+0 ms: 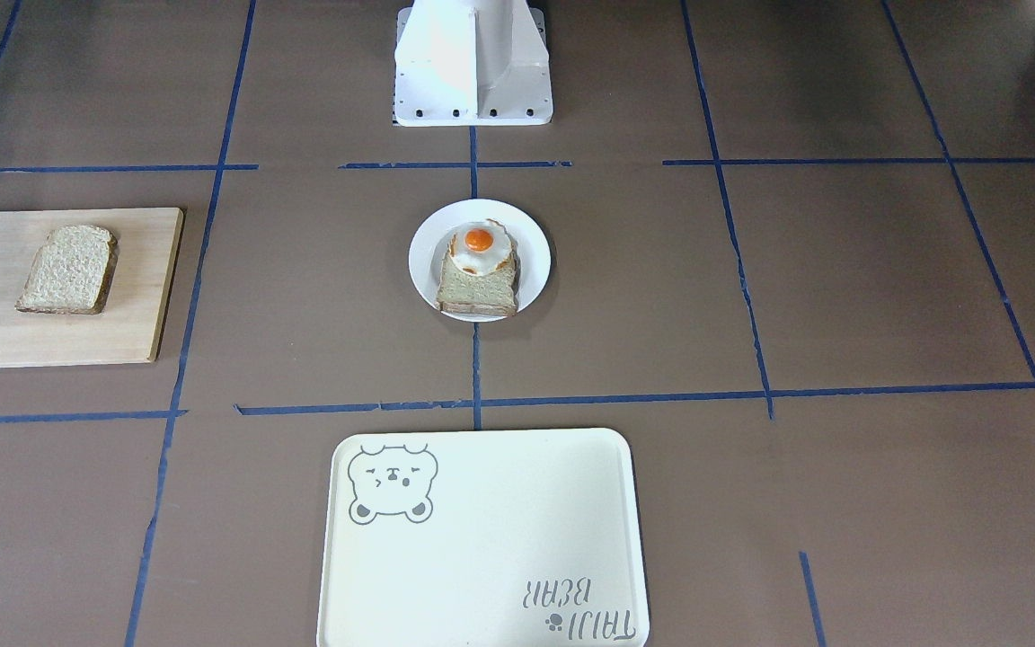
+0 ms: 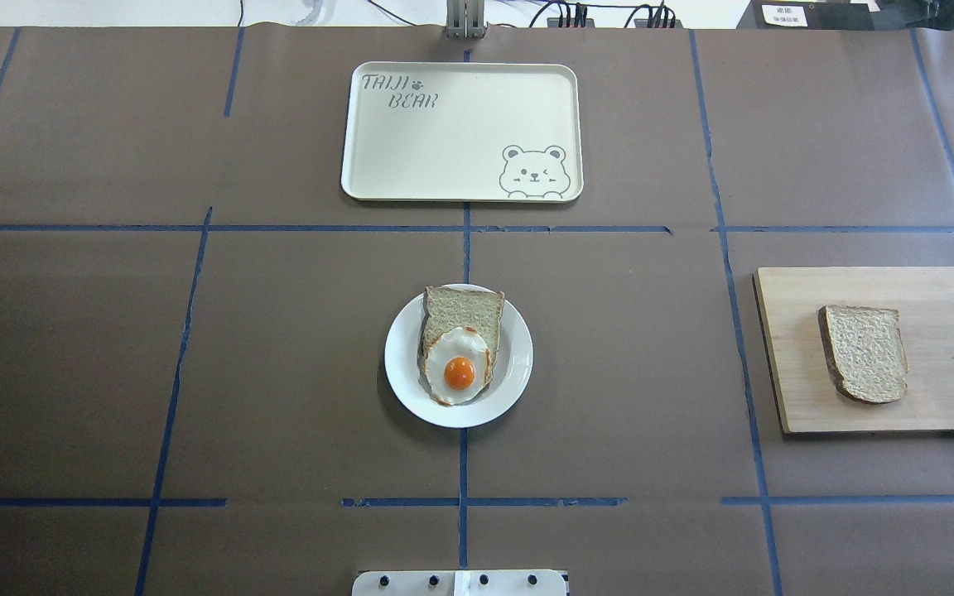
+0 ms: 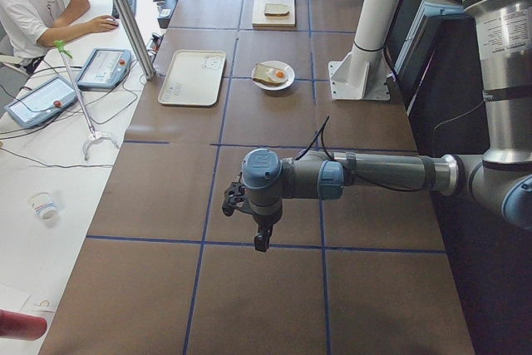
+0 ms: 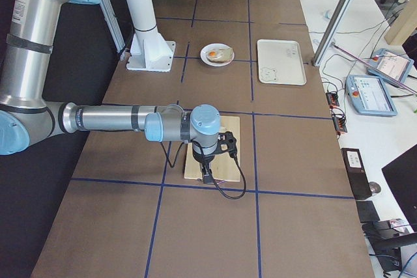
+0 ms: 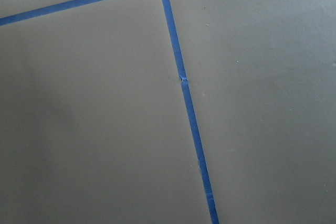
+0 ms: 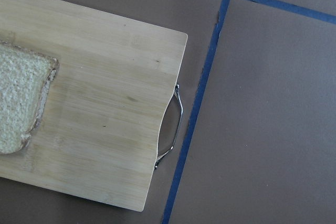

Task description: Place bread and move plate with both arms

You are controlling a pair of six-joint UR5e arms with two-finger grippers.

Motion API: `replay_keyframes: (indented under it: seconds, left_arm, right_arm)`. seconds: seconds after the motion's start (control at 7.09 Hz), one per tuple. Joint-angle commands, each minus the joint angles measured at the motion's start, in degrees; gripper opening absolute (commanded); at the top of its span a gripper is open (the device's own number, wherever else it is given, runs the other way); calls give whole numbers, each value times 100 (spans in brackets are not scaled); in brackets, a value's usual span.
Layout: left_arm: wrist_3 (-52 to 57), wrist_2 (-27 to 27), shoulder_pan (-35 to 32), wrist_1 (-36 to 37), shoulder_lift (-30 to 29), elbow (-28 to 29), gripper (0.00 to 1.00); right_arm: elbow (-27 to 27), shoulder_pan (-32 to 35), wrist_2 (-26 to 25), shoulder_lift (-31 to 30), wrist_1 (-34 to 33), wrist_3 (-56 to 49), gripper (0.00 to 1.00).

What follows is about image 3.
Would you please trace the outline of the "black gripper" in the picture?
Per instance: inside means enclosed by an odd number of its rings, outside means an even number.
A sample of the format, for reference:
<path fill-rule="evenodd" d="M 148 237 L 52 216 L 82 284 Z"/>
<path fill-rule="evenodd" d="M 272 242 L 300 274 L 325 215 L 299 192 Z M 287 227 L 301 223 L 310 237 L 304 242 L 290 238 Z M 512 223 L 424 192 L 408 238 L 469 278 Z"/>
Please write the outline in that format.
<path fill-rule="evenodd" d="M 222 212 L 225 216 L 232 216 L 236 210 L 248 214 L 250 206 L 253 219 L 258 225 L 258 232 L 254 237 L 254 248 L 259 252 L 267 252 L 273 226 L 283 215 L 283 203 L 278 200 L 271 205 L 249 204 L 245 191 L 244 184 L 232 182 L 224 192 Z"/>

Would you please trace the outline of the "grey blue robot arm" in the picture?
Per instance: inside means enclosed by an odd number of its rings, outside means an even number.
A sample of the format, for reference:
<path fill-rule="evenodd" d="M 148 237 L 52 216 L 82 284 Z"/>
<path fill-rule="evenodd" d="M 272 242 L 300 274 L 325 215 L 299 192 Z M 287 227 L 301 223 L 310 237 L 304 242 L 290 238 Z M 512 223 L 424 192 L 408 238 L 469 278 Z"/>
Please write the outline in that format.
<path fill-rule="evenodd" d="M 467 195 L 521 229 L 531 227 L 531 0 L 424 0 L 427 16 L 475 19 L 489 149 L 440 158 L 306 149 L 282 159 L 250 151 L 222 210 L 250 214 L 266 251 L 286 199 L 335 200 L 358 183 Z"/>

